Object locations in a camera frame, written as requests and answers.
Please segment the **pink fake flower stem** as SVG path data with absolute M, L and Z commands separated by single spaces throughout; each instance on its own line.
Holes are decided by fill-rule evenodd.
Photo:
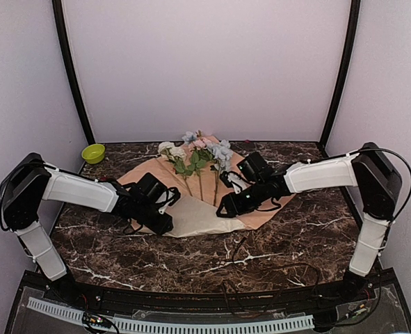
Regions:
M 194 167 L 193 171 L 198 176 L 200 187 L 200 199 L 204 200 L 203 185 L 202 185 L 202 170 L 212 160 L 211 151 L 209 146 L 211 141 L 205 137 L 197 137 L 194 139 L 188 147 L 191 151 L 190 163 Z

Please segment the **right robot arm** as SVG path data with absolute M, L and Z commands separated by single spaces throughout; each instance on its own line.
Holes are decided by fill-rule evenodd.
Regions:
M 266 201 L 275 211 L 281 208 L 279 201 L 283 197 L 315 189 L 357 188 L 362 201 L 362 223 L 347 269 L 351 276 L 337 288 L 342 301 L 354 301 L 364 291 L 362 278 L 369 275 L 386 246 L 392 224 L 405 207 L 398 204 L 403 178 L 389 155 L 410 167 L 400 154 L 373 142 L 345 154 L 301 160 L 280 168 L 273 168 L 258 152 L 253 152 L 236 165 L 234 176 L 242 183 L 232 181 L 231 172 L 221 176 L 225 186 L 233 191 L 222 197 L 216 215 L 236 218 L 258 211 Z

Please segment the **blue fake flower bunch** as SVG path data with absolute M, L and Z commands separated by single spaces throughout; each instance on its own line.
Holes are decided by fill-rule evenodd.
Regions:
M 211 140 L 210 138 L 206 137 L 200 130 L 196 132 L 186 132 L 182 136 L 182 140 L 184 144 L 190 151 L 188 145 L 197 137 L 205 137 L 211 141 L 211 145 L 209 146 L 209 150 L 211 151 L 212 160 L 207 164 L 206 167 L 209 167 L 209 170 L 213 173 L 213 180 L 214 180 L 214 193 L 213 193 L 213 205 L 217 204 L 217 197 L 218 197 L 218 183 L 220 180 L 220 175 L 224 171 L 230 171 L 231 169 L 231 159 L 233 156 L 233 151 L 231 150 L 231 145 L 229 141 L 222 140 Z M 188 158 L 188 165 L 186 166 L 188 169 L 188 176 L 195 174 L 193 171 L 194 167 L 190 163 L 190 157 Z

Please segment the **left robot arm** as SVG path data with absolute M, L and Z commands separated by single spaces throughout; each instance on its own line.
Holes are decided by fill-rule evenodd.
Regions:
M 46 209 L 56 211 L 66 204 L 135 221 L 157 235 L 173 229 L 166 213 L 181 197 L 177 187 L 168 187 L 153 174 L 121 184 L 115 179 L 93 179 L 47 163 L 36 152 L 27 154 L 0 183 L 0 226 L 17 235 L 44 276 L 54 282 L 54 293 L 66 303 L 76 303 L 80 287 L 41 223 Z

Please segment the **white fake flower stem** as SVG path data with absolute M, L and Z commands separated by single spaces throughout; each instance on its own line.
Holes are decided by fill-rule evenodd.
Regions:
M 185 165 L 187 155 L 184 149 L 180 146 L 176 146 L 173 142 L 165 141 L 159 144 L 158 153 L 172 164 L 175 173 L 182 177 L 188 190 L 188 194 L 192 196 L 191 188 L 187 182 L 188 169 Z

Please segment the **peach wrapping paper sheet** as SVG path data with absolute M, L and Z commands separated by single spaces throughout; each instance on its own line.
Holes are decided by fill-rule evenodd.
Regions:
M 266 201 L 259 211 L 236 218 L 220 218 L 216 211 L 222 197 L 232 190 L 220 182 L 215 187 L 215 173 L 206 167 L 201 176 L 190 176 L 186 181 L 175 173 L 174 166 L 164 157 L 152 158 L 132 168 L 118 179 L 121 184 L 137 182 L 151 173 L 167 187 L 177 187 L 181 198 L 166 213 L 172 217 L 173 229 L 164 237 L 194 237 L 205 234 L 222 234 L 236 230 L 256 230 L 271 220 L 277 210 L 267 212 L 271 203 Z

